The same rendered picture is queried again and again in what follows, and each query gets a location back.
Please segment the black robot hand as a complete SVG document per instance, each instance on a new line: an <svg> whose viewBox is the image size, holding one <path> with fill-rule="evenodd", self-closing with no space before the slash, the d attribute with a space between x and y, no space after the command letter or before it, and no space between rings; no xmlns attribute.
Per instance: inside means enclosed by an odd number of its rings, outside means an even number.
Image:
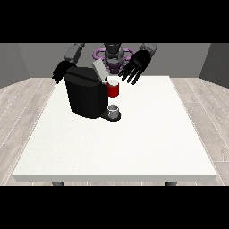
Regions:
<svg viewBox="0 0 229 229"><path fill-rule="evenodd" d="M122 80L127 80L134 85L141 74L146 70L151 61L150 53L147 50L137 51L130 59L130 61L118 73Z"/></svg>
<svg viewBox="0 0 229 229"><path fill-rule="evenodd" d="M53 71L53 76L52 79L56 82L59 83L60 80L64 77L64 75L66 74L67 70L71 67L73 67L74 64L70 63L68 61L62 61L60 62L56 68Z"/></svg>

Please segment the black coffee machine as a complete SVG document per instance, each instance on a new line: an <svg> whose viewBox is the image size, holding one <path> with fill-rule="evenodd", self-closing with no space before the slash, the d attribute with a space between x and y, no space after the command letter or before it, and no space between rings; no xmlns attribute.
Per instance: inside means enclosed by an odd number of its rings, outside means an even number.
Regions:
<svg viewBox="0 0 229 229"><path fill-rule="evenodd" d="M110 122L121 119L118 112L111 118L108 111L107 86L103 84L93 68L70 67L64 76L71 110L84 118L104 118Z"/></svg>

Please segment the pale grey machine lid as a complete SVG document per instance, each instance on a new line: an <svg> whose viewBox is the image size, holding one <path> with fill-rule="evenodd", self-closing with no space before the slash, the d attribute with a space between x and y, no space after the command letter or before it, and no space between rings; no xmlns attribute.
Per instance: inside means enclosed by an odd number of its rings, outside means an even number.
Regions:
<svg viewBox="0 0 229 229"><path fill-rule="evenodd" d="M108 77L109 73L107 72L106 67L101 59L97 59L91 65L96 71L100 81L104 81Z"/></svg>

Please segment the red pod holder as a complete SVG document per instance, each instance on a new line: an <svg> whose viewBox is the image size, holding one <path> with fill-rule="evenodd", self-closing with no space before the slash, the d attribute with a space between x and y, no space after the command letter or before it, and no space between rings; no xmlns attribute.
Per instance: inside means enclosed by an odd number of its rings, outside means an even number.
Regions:
<svg viewBox="0 0 229 229"><path fill-rule="evenodd" d="M116 80L109 80L106 83L107 95L111 98L115 98L119 95L119 82Z"/></svg>

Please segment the small grey cup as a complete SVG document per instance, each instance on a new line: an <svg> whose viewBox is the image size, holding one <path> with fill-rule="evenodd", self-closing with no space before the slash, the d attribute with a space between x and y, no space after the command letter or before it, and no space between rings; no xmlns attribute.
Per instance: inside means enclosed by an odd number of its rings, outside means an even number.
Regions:
<svg viewBox="0 0 229 229"><path fill-rule="evenodd" d="M110 119L116 119L119 117L119 107L117 105L110 105L107 108L107 112L108 112L108 117Z"/></svg>

